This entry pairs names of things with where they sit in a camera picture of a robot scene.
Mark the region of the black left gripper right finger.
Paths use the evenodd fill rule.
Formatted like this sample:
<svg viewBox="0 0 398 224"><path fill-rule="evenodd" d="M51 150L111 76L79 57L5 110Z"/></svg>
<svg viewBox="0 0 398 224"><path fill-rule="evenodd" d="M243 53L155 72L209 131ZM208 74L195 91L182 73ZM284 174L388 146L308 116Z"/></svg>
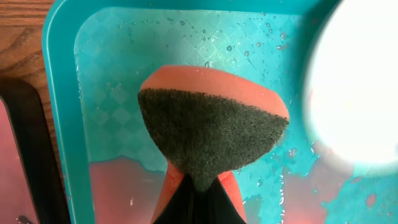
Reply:
<svg viewBox="0 0 398 224"><path fill-rule="evenodd" d="M201 222L204 224L245 224L221 182L215 179L201 195Z"/></svg>

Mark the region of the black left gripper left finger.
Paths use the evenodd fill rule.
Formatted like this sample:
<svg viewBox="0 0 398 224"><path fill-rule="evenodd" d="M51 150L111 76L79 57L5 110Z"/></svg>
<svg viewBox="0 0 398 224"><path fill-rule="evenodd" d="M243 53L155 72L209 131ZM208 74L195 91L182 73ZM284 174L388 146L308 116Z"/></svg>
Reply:
<svg viewBox="0 0 398 224"><path fill-rule="evenodd" d="M197 191L192 178L185 175L153 224L196 224L196 202Z"/></svg>

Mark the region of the pink and green sponge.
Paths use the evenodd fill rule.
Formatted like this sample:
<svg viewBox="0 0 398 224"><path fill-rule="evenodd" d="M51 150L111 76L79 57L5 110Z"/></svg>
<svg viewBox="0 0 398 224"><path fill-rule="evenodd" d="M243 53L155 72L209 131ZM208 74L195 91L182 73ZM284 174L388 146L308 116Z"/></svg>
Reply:
<svg viewBox="0 0 398 224"><path fill-rule="evenodd" d="M167 173L152 216L163 211L185 175L201 195L218 179L246 222L233 171L256 162L280 140L289 125L281 97L257 83L212 68L164 65L137 95L150 137L167 159Z"/></svg>

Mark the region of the light blue plate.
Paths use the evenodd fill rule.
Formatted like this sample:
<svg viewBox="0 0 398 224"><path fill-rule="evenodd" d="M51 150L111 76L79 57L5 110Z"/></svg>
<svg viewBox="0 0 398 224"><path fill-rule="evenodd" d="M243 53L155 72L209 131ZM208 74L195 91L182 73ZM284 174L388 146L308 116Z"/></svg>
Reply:
<svg viewBox="0 0 398 224"><path fill-rule="evenodd" d="M397 0L342 0L317 32L303 119L329 165L397 173Z"/></svg>

